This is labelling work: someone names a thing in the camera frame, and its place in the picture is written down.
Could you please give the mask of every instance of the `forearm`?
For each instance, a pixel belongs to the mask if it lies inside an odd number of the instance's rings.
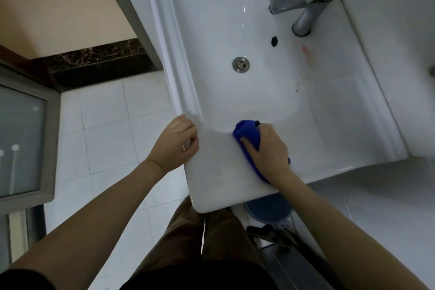
[[[58,290],[87,289],[164,173],[148,161],[90,201],[9,268],[42,273]]]
[[[291,171],[274,181],[348,289],[427,289],[383,246]]]

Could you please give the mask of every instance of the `sink drain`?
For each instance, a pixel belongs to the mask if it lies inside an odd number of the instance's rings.
[[[237,57],[233,60],[233,69],[238,73],[245,73],[249,69],[249,61],[245,57]]]

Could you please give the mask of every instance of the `hand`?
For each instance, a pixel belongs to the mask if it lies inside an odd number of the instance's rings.
[[[189,139],[191,145],[184,150],[183,146],[186,146]],[[168,173],[189,161],[198,149],[196,126],[182,114],[163,130],[146,161],[155,163],[164,173]]]
[[[288,174],[288,150],[286,144],[275,132],[272,125],[262,123],[258,126],[260,130],[260,147],[257,151],[251,142],[246,138],[240,140],[247,152],[252,157],[257,169],[269,180],[272,185]]]

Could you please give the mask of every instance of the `glass door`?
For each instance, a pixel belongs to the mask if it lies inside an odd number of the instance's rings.
[[[0,215],[53,200],[60,93],[0,64]]]

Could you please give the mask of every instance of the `person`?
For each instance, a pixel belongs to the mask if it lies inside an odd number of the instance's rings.
[[[261,124],[259,131],[258,151],[244,138],[243,144],[258,170],[302,218],[347,289],[427,289],[392,254],[291,171],[287,147],[271,125]],[[192,143],[184,149],[188,139]],[[151,188],[166,173],[189,161],[198,149],[193,122],[184,115],[175,118],[145,161],[33,245],[0,275],[0,284],[4,289],[5,285],[87,289]],[[122,289],[182,286],[276,289],[238,218],[226,209],[199,214],[189,197]]]

